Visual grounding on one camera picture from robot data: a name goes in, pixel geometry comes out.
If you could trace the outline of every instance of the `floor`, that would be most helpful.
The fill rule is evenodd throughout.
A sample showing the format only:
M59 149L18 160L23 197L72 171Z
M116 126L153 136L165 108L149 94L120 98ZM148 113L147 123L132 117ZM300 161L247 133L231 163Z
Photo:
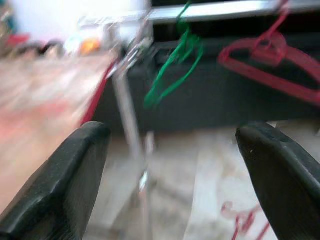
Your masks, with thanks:
M278 128L320 162L319 123L279 122ZM235 128L155 136L147 157L150 209L155 240L231 240L237 212L259 205L238 150ZM141 240L143 219L137 195L140 171L128 160L123 138L114 137L85 240ZM262 211L246 235L256 240L267 222ZM276 240L268 229L263 240Z

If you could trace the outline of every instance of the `red hanger on floor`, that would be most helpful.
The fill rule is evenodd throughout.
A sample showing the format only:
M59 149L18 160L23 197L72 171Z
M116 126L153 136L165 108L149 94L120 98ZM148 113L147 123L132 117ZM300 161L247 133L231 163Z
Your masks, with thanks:
M258 38L245 38L232 43L222 50L218 61L231 71L320 107L320 90L312 90L292 83L230 57L231 52L235 50L247 49L250 50L251 57L255 60L274 67L286 59L305 70L320 85L320 64L318 61L296 48L287 46L284 36L277 32L289 14L287 3L288 0L282 1L280 18L267 32Z

